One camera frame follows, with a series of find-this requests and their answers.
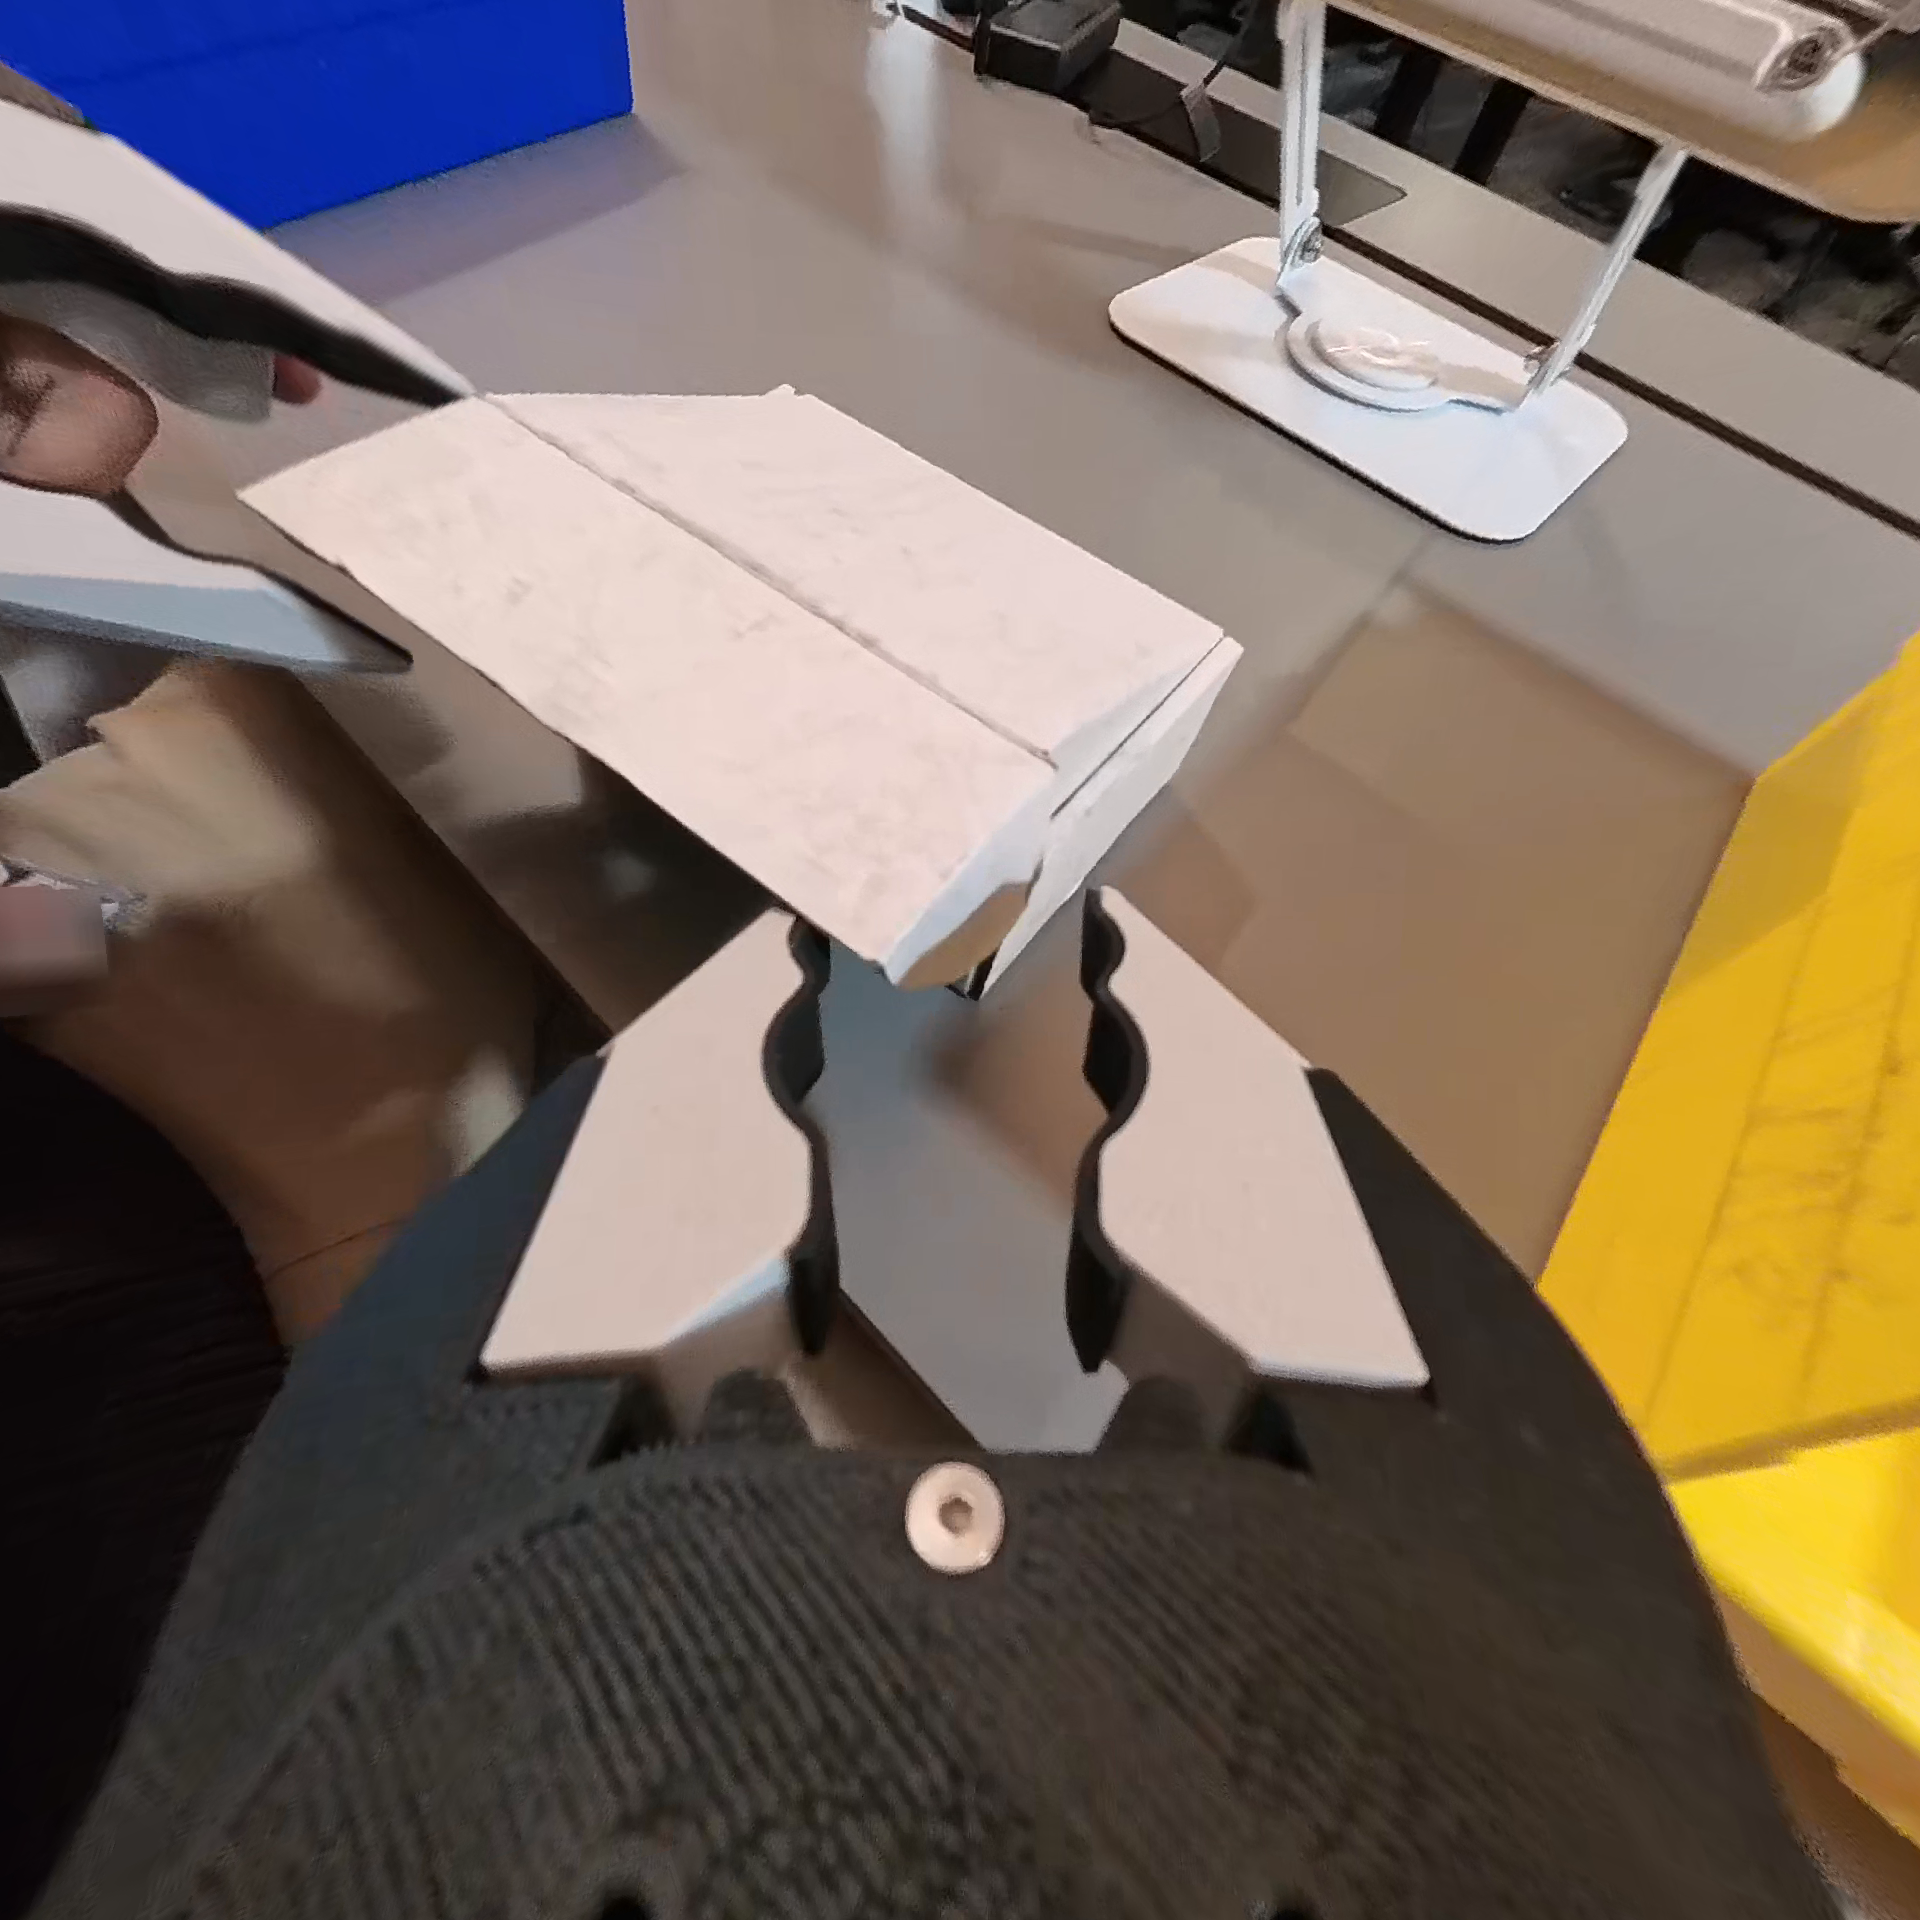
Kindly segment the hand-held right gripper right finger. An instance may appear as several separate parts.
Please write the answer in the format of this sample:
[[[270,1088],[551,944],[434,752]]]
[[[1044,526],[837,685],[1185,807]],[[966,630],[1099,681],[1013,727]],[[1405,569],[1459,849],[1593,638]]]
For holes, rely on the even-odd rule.
[[[1425,1389],[1429,1366],[1308,1059],[1117,890],[1084,899],[1062,1317],[1082,1371],[1187,1389]]]

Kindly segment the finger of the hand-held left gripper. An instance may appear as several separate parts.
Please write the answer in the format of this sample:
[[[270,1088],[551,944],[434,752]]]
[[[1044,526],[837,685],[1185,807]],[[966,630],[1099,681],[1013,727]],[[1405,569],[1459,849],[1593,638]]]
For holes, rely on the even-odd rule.
[[[405,329],[35,91],[3,103],[3,311],[236,425],[270,414],[278,362],[409,406],[473,395]]]
[[[190,557],[105,501],[23,488],[3,490],[3,619],[314,678],[412,667],[405,650],[254,567]]]

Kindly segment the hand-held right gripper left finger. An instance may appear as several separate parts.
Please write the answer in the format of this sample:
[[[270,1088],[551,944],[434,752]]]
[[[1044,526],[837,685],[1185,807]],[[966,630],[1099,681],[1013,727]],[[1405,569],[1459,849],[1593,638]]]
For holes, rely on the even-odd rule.
[[[767,910],[602,1050],[486,1376],[719,1381],[826,1349],[837,1227],[806,1099],[830,960]]]

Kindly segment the cardboard mailer box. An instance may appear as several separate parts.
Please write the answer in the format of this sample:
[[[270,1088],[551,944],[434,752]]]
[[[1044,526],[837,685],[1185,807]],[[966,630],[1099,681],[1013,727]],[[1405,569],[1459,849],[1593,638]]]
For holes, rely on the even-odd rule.
[[[458,401],[242,504],[905,990],[988,990],[1242,658],[793,390]]]

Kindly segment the person's left hand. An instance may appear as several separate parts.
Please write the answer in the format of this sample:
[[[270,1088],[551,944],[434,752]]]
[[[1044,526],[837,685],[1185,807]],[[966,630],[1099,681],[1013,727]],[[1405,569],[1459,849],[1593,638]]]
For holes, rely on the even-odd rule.
[[[117,497],[161,432],[154,398],[35,321],[3,318],[3,480]]]

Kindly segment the blue plastic bin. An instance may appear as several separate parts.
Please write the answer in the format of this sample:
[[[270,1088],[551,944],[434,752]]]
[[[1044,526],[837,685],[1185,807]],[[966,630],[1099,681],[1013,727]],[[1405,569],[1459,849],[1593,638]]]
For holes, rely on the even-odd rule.
[[[621,2],[4,2],[3,57],[255,230],[634,110]]]

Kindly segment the person's beige trousers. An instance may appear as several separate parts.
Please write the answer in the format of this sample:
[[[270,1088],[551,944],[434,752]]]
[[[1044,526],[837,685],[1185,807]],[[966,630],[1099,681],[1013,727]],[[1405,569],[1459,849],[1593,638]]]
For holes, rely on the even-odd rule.
[[[538,1094],[558,990],[287,678],[165,670],[4,789],[3,842],[134,899],[17,1034],[180,1153],[287,1346]]]

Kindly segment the yellow plastic bin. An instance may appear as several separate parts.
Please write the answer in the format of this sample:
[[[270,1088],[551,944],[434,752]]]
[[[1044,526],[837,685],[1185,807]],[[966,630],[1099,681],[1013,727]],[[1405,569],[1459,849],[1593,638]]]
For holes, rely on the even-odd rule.
[[[1917,638],[1749,789],[1542,1272],[1763,1702],[1917,1839]]]

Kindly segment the person's black sweater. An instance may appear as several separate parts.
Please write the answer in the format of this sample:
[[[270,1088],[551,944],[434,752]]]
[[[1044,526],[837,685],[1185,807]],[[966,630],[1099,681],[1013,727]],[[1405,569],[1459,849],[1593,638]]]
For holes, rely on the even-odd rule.
[[[52,1875],[285,1367],[239,1231],[84,1074],[3,1042],[3,1915]]]

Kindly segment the white tablet stand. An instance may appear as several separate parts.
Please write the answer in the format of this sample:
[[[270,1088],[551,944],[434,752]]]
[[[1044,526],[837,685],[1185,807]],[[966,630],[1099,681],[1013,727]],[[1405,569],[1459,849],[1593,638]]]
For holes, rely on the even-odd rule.
[[[1572,318],[1516,352],[1329,251],[1318,134],[1329,5],[1244,5],[1281,43],[1278,227],[1115,296],[1109,321],[1153,362],[1436,526],[1514,545],[1626,445],[1572,366],[1687,161],[1750,137],[1771,158],[1839,128],[1868,54],[1907,8],[1780,2],[1357,5],[1421,46],[1653,145]]]

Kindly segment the black power adapter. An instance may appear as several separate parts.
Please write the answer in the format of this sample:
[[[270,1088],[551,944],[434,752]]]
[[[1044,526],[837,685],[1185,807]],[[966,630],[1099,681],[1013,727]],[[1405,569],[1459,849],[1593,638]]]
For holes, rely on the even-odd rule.
[[[1047,96],[1067,95],[1115,46],[1119,2],[979,5],[974,71]]]

